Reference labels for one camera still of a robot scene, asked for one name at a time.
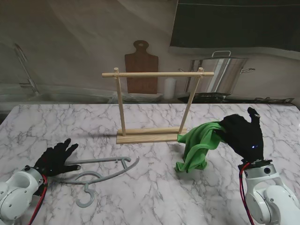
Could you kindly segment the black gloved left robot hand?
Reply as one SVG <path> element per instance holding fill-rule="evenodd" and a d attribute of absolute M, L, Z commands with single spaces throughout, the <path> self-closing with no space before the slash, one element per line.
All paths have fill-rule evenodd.
<path fill-rule="evenodd" d="M 33 168 L 46 177 L 80 170 L 80 165 L 65 165 L 66 160 L 78 147 L 77 143 L 69 147 L 70 143 L 71 139 L 68 138 L 65 142 L 60 142 L 53 148 L 47 148 Z"/>

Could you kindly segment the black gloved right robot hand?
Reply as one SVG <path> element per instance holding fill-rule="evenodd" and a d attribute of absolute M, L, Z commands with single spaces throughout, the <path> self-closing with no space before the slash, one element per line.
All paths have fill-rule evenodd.
<path fill-rule="evenodd" d="M 219 122 L 222 129 L 215 132 L 224 143 L 243 158 L 244 162 L 264 160 L 260 115 L 251 107 L 247 112 L 251 118 L 250 122 L 238 114 L 232 114 Z"/>

